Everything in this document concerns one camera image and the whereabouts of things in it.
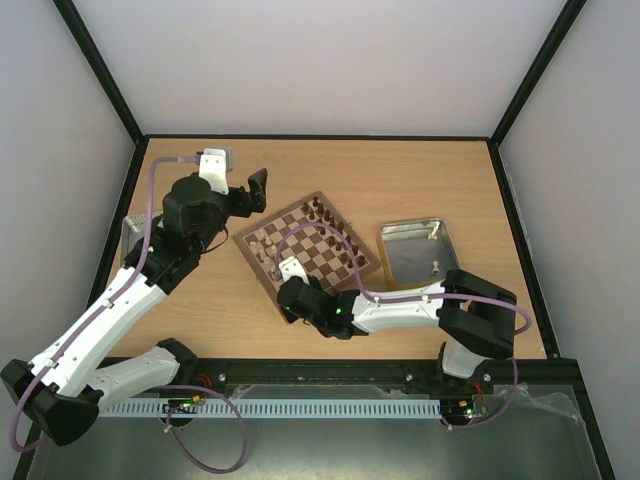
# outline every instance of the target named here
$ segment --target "chessboard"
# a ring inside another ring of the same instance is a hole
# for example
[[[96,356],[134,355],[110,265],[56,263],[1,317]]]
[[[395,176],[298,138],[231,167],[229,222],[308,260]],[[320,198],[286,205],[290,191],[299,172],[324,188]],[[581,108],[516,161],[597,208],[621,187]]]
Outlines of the chessboard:
[[[322,222],[341,231],[356,254],[362,278],[380,266],[380,261],[327,197],[322,192],[312,193],[233,237],[276,307],[276,296],[282,285],[276,272],[278,243],[287,232],[309,222]],[[295,256],[307,275],[316,277],[327,293],[335,294],[355,282],[353,263],[346,248],[328,229],[309,226],[298,230],[282,249],[282,259],[290,256]]]

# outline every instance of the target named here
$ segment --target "black frame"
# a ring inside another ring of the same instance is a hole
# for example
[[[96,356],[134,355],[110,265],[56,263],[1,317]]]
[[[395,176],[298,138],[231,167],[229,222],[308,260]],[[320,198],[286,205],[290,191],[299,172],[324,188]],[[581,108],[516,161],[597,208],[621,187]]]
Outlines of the black frame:
[[[542,296],[540,284],[535,273],[529,247],[526,242],[522,223],[520,221],[515,200],[508,178],[505,172],[504,163],[500,158],[499,147],[507,133],[516,121],[520,111],[533,92],[538,81],[542,77],[547,66],[551,62],[555,52],[560,47],[571,26],[578,17],[586,0],[567,0],[551,31],[547,35],[538,54],[533,60],[529,70],[523,78],[516,94],[509,103],[502,119],[497,125],[491,138],[487,137],[429,137],[429,136],[361,136],[361,135],[145,135],[138,126],[133,114],[126,104],[114,78],[104,62],[97,46],[93,42],[91,35],[85,26],[72,0],[52,0],[60,15],[67,24],[71,34],[75,38],[78,46],[84,54],[87,62],[91,66],[96,78],[102,85],[106,95],[111,101],[116,113],[120,117],[123,125],[127,129],[132,141],[135,144],[135,151],[131,159],[125,183],[120,194],[120,199],[116,207],[116,212],[111,221],[106,244],[103,250],[98,271],[89,295],[88,304],[91,304],[104,291],[109,272],[115,257],[115,253],[120,240],[120,230],[122,219],[127,213],[136,181],[140,173],[140,168],[144,155],[152,138],[210,138],[210,139],[278,139],[278,140],[389,140],[389,141],[483,141],[489,150],[493,168],[498,181],[498,186],[505,205],[505,211],[509,220],[509,225],[513,234],[514,242],[518,252],[518,257],[522,266],[523,274],[531,297],[534,313],[538,321],[540,335],[547,355],[547,360],[520,360],[518,369],[522,381],[532,385],[571,385],[574,389],[582,417],[586,421],[587,431],[596,456],[596,461],[603,478],[614,478],[613,469],[606,452],[606,448],[598,424],[591,407],[591,402],[587,394],[582,374],[575,360],[560,358],[560,351],[553,328],[547,312],[547,308]],[[118,359],[108,359],[108,363]],[[201,359],[199,366],[202,370],[210,373],[214,381],[217,381],[219,373],[225,373],[226,385],[233,382],[263,383],[268,381],[285,380],[291,378],[297,380],[298,377],[313,377],[322,379],[323,377],[348,378],[350,383],[357,381],[353,372],[364,372],[364,377],[380,378],[380,373],[385,372],[384,385],[392,385],[406,390],[406,374],[417,372],[419,379],[420,372],[432,371],[435,368],[435,360],[425,361],[317,361],[317,360],[247,360],[247,359]],[[487,371],[491,374],[495,383],[510,383],[512,379],[511,362],[488,362]],[[29,432],[29,442],[36,439],[40,434],[37,427],[32,427]],[[26,479],[34,452],[21,455],[18,466],[14,473],[14,480]]]

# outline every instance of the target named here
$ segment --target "wooden tabletop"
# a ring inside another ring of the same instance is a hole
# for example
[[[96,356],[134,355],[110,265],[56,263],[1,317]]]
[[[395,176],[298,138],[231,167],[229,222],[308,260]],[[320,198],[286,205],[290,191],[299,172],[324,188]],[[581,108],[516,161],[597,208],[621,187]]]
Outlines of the wooden tabletop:
[[[155,158],[192,156],[213,146],[233,149],[231,186],[246,186],[250,174],[262,167],[269,170],[265,215],[321,190],[376,254],[380,225],[444,219],[460,267],[512,290],[518,304],[532,312],[484,142],[152,139],[129,213],[145,211],[149,166]],[[161,165],[154,209],[161,209],[162,197],[175,180],[196,168]],[[258,215],[231,218],[227,226],[233,235],[258,220]],[[112,273],[119,261],[118,252]],[[365,283],[371,290],[387,289],[382,268]],[[286,325],[232,239],[203,257],[200,266],[140,319],[111,355],[139,355],[168,337],[182,341],[200,357],[282,359],[435,359],[448,338],[439,329],[423,328],[345,341],[324,338],[302,322]],[[535,324],[516,338],[516,357],[545,358]]]

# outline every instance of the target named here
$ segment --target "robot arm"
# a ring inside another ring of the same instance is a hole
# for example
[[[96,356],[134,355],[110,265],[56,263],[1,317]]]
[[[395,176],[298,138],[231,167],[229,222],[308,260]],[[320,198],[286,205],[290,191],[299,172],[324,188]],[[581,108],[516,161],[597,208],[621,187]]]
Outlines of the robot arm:
[[[294,257],[280,263],[280,272],[284,283],[277,300],[287,321],[303,318],[325,337],[346,340],[389,328],[439,327],[452,337],[444,345],[441,368],[459,378],[471,377],[486,359],[513,356],[514,311],[478,302],[470,302],[463,310],[460,300],[430,298],[463,293],[516,304],[512,292],[468,272],[451,270],[444,281],[412,290],[370,292],[373,301],[359,290],[324,292]],[[415,300],[406,301],[406,297]]]
[[[206,149],[197,160],[199,171],[176,181],[164,197],[163,215],[152,223],[144,266],[128,289],[111,301],[134,274],[143,239],[126,256],[105,292],[67,332],[28,364],[12,360],[0,374],[18,403],[34,378],[47,368],[27,399],[24,413],[58,445],[76,440],[111,405],[175,379],[188,383],[193,376],[196,356],[173,339],[138,357],[96,369],[136,321],[198,266],[230,216],[248,217],[266,208],[266,169],[249,177],[247,192],[227,184],[228,150]],[[99,308],[104,310],[54,361],[60,346]]]

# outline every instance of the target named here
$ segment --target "silver tray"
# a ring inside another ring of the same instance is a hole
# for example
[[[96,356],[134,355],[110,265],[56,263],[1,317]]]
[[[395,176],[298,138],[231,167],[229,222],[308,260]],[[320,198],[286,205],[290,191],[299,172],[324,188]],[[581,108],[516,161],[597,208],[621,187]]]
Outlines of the silver tray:
[[[390,287],[425,285],[444,280],[458,259],[441,218],[383,225],[381,256]]]

